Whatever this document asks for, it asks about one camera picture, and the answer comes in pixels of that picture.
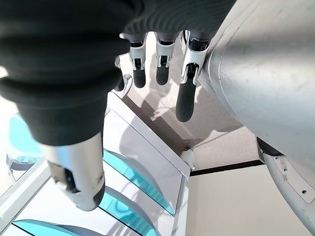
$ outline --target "black fingertip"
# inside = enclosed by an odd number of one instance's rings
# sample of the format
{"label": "black fingertip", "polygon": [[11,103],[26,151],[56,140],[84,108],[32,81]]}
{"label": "black fingertip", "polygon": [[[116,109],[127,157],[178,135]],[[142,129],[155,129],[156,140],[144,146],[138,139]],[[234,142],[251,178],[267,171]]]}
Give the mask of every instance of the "black fingertip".
{"label": "black fingertip", "polygon": [[145,70],[136,69],[133,71],[133,81],[137,88],[143,88],[146,85],[146,72]]}
{"label": "black fingertip", "polygon": [[190,120],[194,109],[195,92],[196,85],[192,83],[192,79],[180,84],[176,103],[176,117],[180,122]]}
{"label": "black fingertip", "polygon": [[161,67],[157,67],[157,83],[159,85],[166,85],[168,81],[168,72],[169,72],[169,67],[165,67],[165,65],[161,65]]}

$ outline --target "beige wall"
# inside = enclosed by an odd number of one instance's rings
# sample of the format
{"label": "beige wall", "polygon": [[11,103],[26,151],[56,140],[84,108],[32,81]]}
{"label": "beige wall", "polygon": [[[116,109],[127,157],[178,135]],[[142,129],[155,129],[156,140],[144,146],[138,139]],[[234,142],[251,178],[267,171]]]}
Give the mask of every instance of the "beige wall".
{"label": "beige wall", "polygon": [[310,236],[267,167],[189,179],[187,236]]}

